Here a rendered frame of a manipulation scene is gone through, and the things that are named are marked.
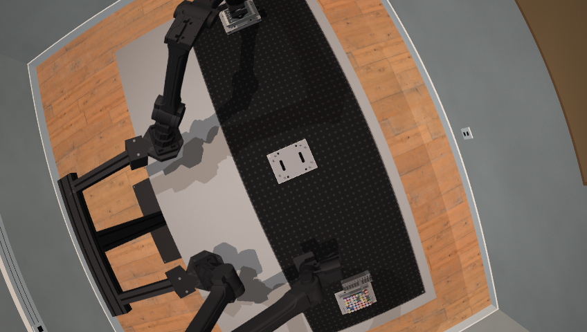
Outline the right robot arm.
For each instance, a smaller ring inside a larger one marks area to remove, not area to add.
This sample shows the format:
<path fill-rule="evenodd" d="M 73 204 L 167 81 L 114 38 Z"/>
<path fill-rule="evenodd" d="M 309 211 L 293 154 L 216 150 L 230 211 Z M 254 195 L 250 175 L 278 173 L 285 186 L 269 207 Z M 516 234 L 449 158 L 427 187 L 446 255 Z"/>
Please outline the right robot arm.
<path fill-rule="evenodd" d="M 300 269 L 299 281 L 292 285 L 292 289 L 231 332 L 273 332 L 291 318 L 313 308 L 324 298 L 323 287 L 344 278 L 339 255 L 333 252 L 321 261 L 316 256 L 305 259 L 305 265 L 313 266 Z M 194 262 L 192 266 L 204 289 L 211 291 L 185 332 L 211 332 L 226 305 L 242 296 L 245 288 L 233 265 L 218 266 L 212 255 Z"/>

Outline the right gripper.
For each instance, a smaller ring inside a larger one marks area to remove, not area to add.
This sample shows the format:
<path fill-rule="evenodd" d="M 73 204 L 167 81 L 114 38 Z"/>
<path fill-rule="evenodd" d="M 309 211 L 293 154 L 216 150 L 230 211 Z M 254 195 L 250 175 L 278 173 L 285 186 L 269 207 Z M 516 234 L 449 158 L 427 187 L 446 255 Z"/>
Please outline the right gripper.
<path fill-rule="evenodd" d="M 296 268 L 297 268 L 298 272 L 299 272 L 299 270 L 303 266 L 313 266 L 311 264 L 305 265 L 305 259 L 310 258 L 310 257 L 313 257 L 313 256 L 315 256 L 315 254 L 313 254 L 313 252 L 310 250 L 310 251 L 306 252 L 305 254 L 302 254 L 302 255 L 299 255 L 299 256 L 295 256 L 293 258 L 293 261 L 294 261 L 294 263 L 296 265 Z M 300 269 L 299 269 L 299 267 L 300 267 Z"/>

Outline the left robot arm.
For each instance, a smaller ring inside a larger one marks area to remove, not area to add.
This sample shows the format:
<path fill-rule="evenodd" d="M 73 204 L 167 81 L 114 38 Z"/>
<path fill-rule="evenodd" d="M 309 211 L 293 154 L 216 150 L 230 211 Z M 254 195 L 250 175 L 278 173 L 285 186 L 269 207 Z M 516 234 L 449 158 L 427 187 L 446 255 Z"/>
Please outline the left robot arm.
<path fill-rule="evenodd" d="M 179 128 L 186 110 L 186 104 L 181 102 L 181 87 L 189 52 L 204 28 L 211 29 L 216 23 L 220 13 L 216 8 L 222 1 L 184 0 L 174 11 L 175 20 L 164 39 L 168 44 L 168 65 L 163 96 L 158 95 L 154 103 L 152 120 L 156 122 L 149 127 L 157 156 L 178 149 L 174 128 Z"/>

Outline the white grid rack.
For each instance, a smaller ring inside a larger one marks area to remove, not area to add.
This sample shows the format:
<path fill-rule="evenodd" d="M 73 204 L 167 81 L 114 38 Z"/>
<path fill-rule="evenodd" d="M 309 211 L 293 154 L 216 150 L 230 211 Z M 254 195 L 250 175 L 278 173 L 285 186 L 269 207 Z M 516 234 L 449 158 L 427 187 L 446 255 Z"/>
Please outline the white grid rack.
<path fill-rule="evenodd" d="M 246 15 L 244 15 L 244 17 L 243 17 L 243 18 L 241 18 L 241 19 L 232 19 L 232 17 L 231 17 L 231 14 L 230 14 L 230 12 L 229 12 L 229 10 L 228 10 L 228 9 L 226 9 L 226 10 L 223 10 L 223 11 L 222 11 L 222 14 L 223 14 L 223 16 L 224 16 L 224 18 L 225 18 L 225 21 L 226 21 L 226 23 L 227 23 L 227 26 L 228 26 L 229 28 L 230 28 L 231 26 L 235 26 L 235 25 L 237 25 L 237 24 L 240 24 L 240 23 L 242 23 L 243 21 L 246 21 L 246 20 L 249 20 L 249 19 L 251 19 L 251 18 L 253 18 L 253 17 L 256 17 L 256 16 L 255 16 L 255 13 L 254 13 L 254 11 L 253 11 L 253 9 L 252 9 L 252 7 L 251 7 L 251 4 L 250 4 L 249 0 L 248 0 L 248 1 L 245 1 L 245 2 L 244 2 L 244 4 L 245 4 L 245 6 L 246 6 L 245 8 L 247 8 L 248 12 L 247 12 L 247 14 L 246 14 Z M 245 9 L 245 8 L 242 8 L 242 9 L 240 9 L 240 10 L 243 10 L 243 9 Z M 253 14 L 252 14 L 252 13 L 253 13 Z"/>

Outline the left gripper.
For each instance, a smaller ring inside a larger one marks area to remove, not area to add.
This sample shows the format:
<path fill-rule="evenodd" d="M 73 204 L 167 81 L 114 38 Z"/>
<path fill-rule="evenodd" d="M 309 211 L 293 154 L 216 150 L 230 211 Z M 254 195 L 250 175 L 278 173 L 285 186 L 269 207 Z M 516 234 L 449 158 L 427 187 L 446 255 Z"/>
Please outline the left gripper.
<path fill-rule="evenodd" d="M 231 14 L 231 17 L 233 19 L 241 19 L 248 12 L 247 9 L 239 10 L 239 11 L 236 12 L 236 10 L 238 10 L 238 9 L 245 8 L 244 3 L 241 3 L 240 5 L 237 5 L 236 6 L 234 0 L 225 0 L 225 2 L 226 2 L 226 5 L 228 7 L 228 10 L 229 10 L 229 12 Z"/>

